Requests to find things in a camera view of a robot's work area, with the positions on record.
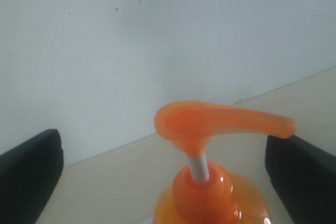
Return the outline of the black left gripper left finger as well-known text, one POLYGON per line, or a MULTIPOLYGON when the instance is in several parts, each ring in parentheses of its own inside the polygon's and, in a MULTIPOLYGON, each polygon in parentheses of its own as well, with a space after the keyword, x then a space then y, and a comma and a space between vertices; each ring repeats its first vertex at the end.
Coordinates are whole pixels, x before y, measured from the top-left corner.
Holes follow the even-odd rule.
POLYGON ((2 154, 1 223, 36 223, 63 168, 57 129, 47 129, 2 154))

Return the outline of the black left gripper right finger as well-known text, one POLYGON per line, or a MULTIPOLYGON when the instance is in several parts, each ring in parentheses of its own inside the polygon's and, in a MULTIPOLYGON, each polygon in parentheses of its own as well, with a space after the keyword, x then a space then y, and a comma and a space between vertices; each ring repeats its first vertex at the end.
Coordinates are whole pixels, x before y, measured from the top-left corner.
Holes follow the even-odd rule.
POLYGON ((265 168, 294 223, 335 223, 335 156, 293 135, 267 137, 265 168))

